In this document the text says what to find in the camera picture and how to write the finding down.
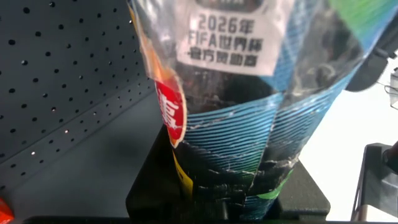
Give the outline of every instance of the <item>white label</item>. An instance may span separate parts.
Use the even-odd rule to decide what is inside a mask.
[[[206,1],[219,7],[242,4],[246,12],[179,0],[175,8],[177,60],[223,72],[272,76],[294,0],[263,0],[257,7],[258,1],[253,0]]]

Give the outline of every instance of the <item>gray pegboard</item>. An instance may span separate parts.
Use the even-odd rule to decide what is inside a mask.
[[[0,195],[153,92],[124,0],[0,2]]]

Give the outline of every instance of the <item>shelf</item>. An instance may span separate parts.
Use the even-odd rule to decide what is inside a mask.
[[[162,125],[152,93],[6,196],[16,223],[37,215],[128,217],[125,199]]]

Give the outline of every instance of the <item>black display base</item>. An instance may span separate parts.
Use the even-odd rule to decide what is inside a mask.
[[[395,171],[398,155],[392,155],[388,161],[386,152],[390,149],[392,146],[381,143],[365,147],[352,220],[398,220],[398,173]]]
[[[162,127],[126,199],[132,222],[238,221],[225,205],[183,199],[165,126]],[[267,220],[324,220],[329,201],[301,162],[285,183]]]

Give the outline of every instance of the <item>black stand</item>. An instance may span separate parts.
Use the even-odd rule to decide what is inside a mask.
[[[132,222],[237,221],[225,205],[184,201],[165,127],[127,196],[126,206]],[[329,210],[329,201],[298,162],[266,219],[321,221]]]

